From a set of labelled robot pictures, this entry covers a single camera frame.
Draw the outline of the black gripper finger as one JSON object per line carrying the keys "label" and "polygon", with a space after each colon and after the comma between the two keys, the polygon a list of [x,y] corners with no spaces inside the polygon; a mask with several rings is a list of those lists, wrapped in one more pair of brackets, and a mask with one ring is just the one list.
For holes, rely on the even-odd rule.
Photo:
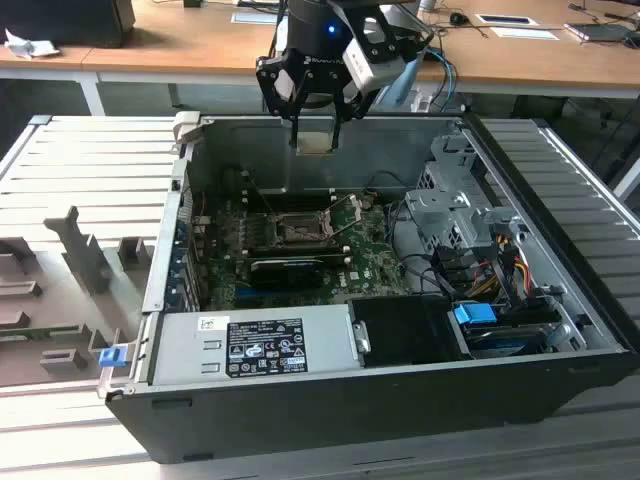
{"label": "black gripper finger", "polygon": [[345,99],[344,90],[353,82],[347,73],[338,75],[332,84],[331,100],[334,106],[331,149],[339,147],[341,127],[345,122],[362,119],[376,99],[376,91],[363,94],[356,89],[356,95],[349,101]]}
{"label": "black gripper finger", "polygon": [[[287,94],[281,94],[276,88],[281,75],[292,84]],[[282,54],[275,58],[261,56],[256,60],[256,78],[269,113],[291,122],[289,145],[296,148],[299,115],[311,93],[313,72],[304,65],[300,54]]]}

